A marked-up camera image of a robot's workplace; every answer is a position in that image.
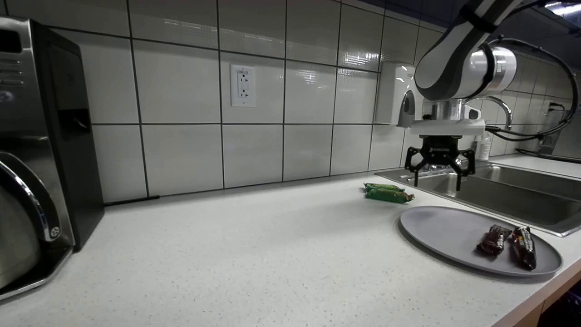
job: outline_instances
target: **kitchen counter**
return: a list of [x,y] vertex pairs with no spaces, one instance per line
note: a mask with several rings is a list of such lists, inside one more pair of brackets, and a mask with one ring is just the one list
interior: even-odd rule
[[401,212],[477,210],[418,190],[408,204],[368,200],[364,182],[392,183],[362,173],[109,207],[53,281],[0,305],[0,325],[512,326],[581,269],[579,232],[536,233],[564,259],[548,279],[443,260],[402,235]]

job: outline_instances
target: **green wrapper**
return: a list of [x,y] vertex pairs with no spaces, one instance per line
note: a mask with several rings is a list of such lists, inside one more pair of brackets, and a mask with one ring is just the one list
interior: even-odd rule
[[392,191],[397,191],[397,192],[405,191],[405,189],[400,189],[399,187],[397,187],[395,185],[391,185],[391,184],[364,183],[364,185],[365,185],[365,191],[376,190],[376,189],[392,190]]
[[415,198],[413,194],[383,188],[370,189],[365,192],[365,197],[395,203],[406,203]]

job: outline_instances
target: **stainless steel sink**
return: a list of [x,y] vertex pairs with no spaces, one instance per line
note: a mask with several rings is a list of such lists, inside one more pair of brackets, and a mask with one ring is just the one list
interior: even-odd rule
[[[405,169],[376,175],[410,186],[414,184],[413,174]],[[456,191],[456,178],[450,169],[422,172],[418,188],[553,235],[563,237],[581,229],[580,179],[497,163],[478,163],[474,175],[463,177],[460,191]]]

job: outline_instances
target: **electrical outlet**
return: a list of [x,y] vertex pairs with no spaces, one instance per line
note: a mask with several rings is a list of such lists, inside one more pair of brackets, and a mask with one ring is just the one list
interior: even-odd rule
[[230,98],[232,106],[256,107],[254,67],[230,65]]

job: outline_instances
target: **oval plate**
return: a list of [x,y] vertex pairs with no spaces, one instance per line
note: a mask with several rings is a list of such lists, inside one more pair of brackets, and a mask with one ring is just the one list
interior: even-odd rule
[[561,268],[557,250],[533,235],[537,268],[529,271],[517,264],[510,241],[496,258],[476,252],[476,245],[494,224],[515,229],[514,225],[476,212],[447,207],[414,207],[401,214],[400,223],[409,235],[430,250],[461,264],[505,276],[549,275]]

